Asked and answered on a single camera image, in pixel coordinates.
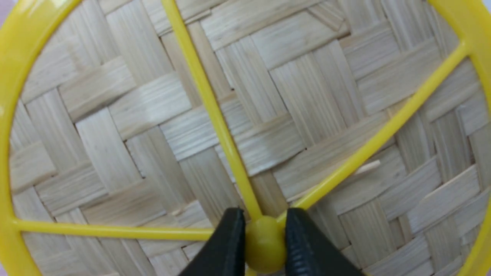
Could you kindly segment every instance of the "bamboo steamer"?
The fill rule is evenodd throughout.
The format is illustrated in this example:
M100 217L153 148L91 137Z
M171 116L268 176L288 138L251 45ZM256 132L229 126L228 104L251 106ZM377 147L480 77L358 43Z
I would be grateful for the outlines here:
M178 4L270 216L360 148L458 43L421 0ZM367 273L452 275L488 204L490 135L466 59L309 212ZM21 219L207 228L244 206L159 0L83 0L34 64L10 145ZM203 246L23 235L46 276L173 276Z

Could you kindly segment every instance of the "yellow plastic hub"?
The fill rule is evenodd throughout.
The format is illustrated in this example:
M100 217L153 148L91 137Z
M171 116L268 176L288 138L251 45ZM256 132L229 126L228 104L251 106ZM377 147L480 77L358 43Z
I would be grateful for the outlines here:
M27 75L55 28L81 0L20 0L0 30L0 262L10 276L40 275L22 239L22 231L62 235L84 235L129 239L206 240L212 229L133 228L21 221L11 202L8 150L12 118ZM461 40L457 49L418 89L408 103L372 139L313 191L294 204L309 208L353 173L385 141L393 136L433 93L438 85L467 56L481 79L491 108L491 16L481 0L429 0L449 22ZM262 215L246 169L223 120L175 0L162 0L165 11L190 67L203 104L224 149L245 206L252 218L246 229L248 276L274 272L285 262L282 226L285 214L277 219ZM491 204L474 248L458 276L484 276L491 267Z
M268 216L249 223L245 229L245 261L261 273L280 270L286 261L285 232Z

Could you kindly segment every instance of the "yellow rod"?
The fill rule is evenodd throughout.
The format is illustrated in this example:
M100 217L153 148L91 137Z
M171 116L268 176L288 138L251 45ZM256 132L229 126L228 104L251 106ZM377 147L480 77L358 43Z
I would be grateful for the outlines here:
M241 156L236 148L235 142L228 131L227 124L218 106L217 99L208 81L208 77L203 69L201 61L196 53L196 49L191 41L188 29L184 25L179 9L175 0L162 0L165 12L172 25L172 29L177 37L179 46L183 52L188 67L191 71L196 87L198 88L203 105L208 111L211 122L218 136L218 140L225 152L225 156L232 168L232 173L237 181L237 186L244 199L245 208L249 212L252 220L255 221L262 217L261 209L257 203L256 196L249 182L246 168L242 162Z
M377 134L311 192L295 202L292 207L308 209L355 172L368 158L374 155L380 147L394 136L467 55L469 55L469 49L465 40L462 40L455 51L420 86L408 103ZM285 225L286 213L281 214L277 221L281 225Z
M214 229L147 228L15 220L19 231L119 239L206 241Z

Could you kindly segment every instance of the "yellow spoke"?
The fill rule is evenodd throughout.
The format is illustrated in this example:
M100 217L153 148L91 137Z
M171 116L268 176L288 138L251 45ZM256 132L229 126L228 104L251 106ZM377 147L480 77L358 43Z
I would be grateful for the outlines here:
M196 87L198 88L199 94L203 99L203 105L208 111L213 127L217 133L218 140L225 152L225 156L232 168L232 173L237 181L237 186L244 198L245 208L249 212L252 220L255 221L262 217L261 209L257 203L256 196L252 190L251 184L249 182L249 177L247 175L246 169L242 162L241 156L236 148L236 145L228 131L227 124L223 119L220 108L218 107L217 100L210 86L210 82L206 76L203 66L199 60L196 53L196 49L191 41L188 33L188 29L184 25L181 14L175 0L162 0L162 5L164 6L165 12L169 21L172 25L172 29L177 37L179 46L183 52L188 67L191 71Z
M206 241L214 229L100 226L15 220L19 231L120 239Z
M462 40L457 49L433 72L408 103L375 136L311 192L295 202L292 207L308 209L355 172L411 118L467 55L469 55L469 49L465 40ZM284 225L286 222L286 213L281 214L277 221Z

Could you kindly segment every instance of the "yellow plastic frame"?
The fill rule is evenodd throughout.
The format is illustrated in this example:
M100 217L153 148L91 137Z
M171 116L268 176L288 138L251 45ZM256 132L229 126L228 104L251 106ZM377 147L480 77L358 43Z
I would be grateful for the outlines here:
M50 35L81 0L20 0L0 30L0 262L11 276L41 275L22 239L23 231L128 239L207 240L213 229L141 228L23 221L13 210L8 169L10 129L26 77ZM223 120L175 0L162 0L253 221L262 217L247 172ZM430 0L460 38L457 49L373 138L312 192L294 204L308 208L353 173L421 107L467 56L472 60L491 110L491 16L481 0ZM285 215L278 219L284 225ZM491 267L491 204L481 232L459 276L484 276Z

